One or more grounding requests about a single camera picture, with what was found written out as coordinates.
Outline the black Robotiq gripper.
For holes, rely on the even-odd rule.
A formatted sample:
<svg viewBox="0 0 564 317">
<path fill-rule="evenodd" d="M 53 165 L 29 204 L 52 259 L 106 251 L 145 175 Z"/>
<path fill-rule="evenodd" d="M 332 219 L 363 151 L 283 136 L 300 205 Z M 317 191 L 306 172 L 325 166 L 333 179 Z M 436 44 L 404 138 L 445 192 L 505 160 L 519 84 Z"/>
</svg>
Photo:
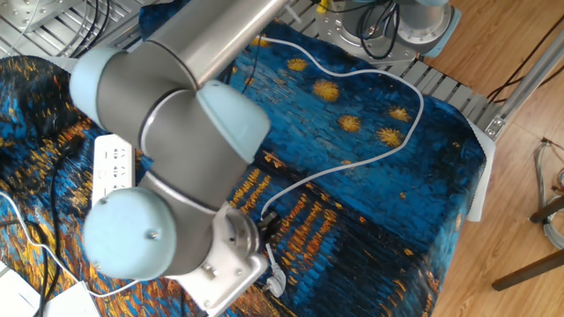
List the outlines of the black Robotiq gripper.
<svg viewBox="0 0 564 317">
<path fill-rule="evenodd" d="M 261 241 L 270 241 L 279 231 L 282 217 L 276 212 L 269 213 L 257 226 Z"/>
</svg>

